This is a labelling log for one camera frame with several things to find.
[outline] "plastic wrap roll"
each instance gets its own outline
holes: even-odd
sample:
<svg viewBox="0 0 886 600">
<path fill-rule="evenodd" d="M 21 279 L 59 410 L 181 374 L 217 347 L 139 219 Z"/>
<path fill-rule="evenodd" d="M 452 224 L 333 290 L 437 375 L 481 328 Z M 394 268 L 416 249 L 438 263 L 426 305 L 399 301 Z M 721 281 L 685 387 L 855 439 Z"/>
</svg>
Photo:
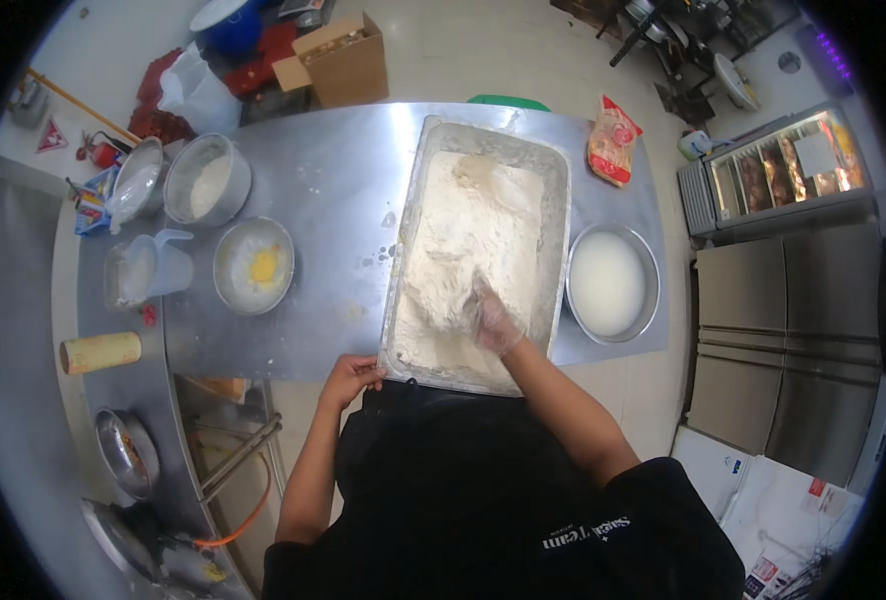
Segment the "plastic wrap roll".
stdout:
<svg viewBox="0 0 886 600">
<path fill-rule="evenodd" d="M 132 331 L 76 338 L 60 342 L 60 365 L 63 373 L 78 376 L 136 362 L 142 350 L 140 336 Z"/>
</svg>

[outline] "stainless steel refrigerator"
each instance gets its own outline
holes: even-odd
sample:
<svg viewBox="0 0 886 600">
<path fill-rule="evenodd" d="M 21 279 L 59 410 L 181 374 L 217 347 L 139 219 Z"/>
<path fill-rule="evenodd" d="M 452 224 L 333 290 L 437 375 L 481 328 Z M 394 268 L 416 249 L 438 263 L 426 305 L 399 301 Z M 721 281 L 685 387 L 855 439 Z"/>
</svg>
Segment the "stainless steel refrigerator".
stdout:
<svg viewBox="0 0 886 600">
<path fill-rule="evenodd" d="M 815 212 L 873 210 L 869 173 L 833 102 L 777 119 L 677 173 L 689 234 L 743 239 L 785 232 Z"/>
<path fill-rule="evenodd" d="M 876 222 L 696 253 L 688 425 L 845 487 L 881 375 Z"/>
</svg>

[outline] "red bag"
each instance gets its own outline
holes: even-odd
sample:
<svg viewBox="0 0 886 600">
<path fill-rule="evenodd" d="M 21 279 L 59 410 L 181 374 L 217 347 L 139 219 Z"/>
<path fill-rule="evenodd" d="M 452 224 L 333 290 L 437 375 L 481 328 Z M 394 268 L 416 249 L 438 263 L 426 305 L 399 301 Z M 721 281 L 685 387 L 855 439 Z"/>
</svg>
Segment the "red bag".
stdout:
<svg viewBox="0 0 886 600">
<path fill-rule="evenodd" d="M 643 130 L 633 123 L 623 109 L 606 96 L 599 97 L 596 124 L 590 133 L 586 156 L 593 173 L 617 187 L 629 182 L 636 138 Z"/>
</svg>

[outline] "black shirt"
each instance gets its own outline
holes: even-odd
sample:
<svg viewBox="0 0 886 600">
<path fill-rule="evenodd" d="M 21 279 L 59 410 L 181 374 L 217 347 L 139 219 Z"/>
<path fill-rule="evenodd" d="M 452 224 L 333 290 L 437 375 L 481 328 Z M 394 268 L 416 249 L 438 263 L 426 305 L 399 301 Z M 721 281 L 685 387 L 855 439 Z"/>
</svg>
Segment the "black shirt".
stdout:
<svg viewBox="0 0 886 600">
<path fill-rule="evenodd" d="M 384 383 L 340 437 L 340 518 L 266 550 L 263 598 L 741 598 L 743 564 L 676 460 L 600 489 L 520 398 Z"/>
</svg>

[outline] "cardboard box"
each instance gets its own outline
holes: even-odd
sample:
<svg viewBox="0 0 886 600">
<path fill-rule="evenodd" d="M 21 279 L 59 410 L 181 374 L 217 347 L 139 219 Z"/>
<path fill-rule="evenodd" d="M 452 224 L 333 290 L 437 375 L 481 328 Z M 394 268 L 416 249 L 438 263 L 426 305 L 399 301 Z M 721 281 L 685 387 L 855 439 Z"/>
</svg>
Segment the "cardboard box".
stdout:
<svg viewBox="0 0 886 600">
<path fill-rule="evenodd" d="M 324 109 L 370 104 L 389 96 L 383 33 L 365 12 L 297 37 L 293 52 L 295 56 L 273 63 L 283 91 L 312 85 Z"/>
</svg>

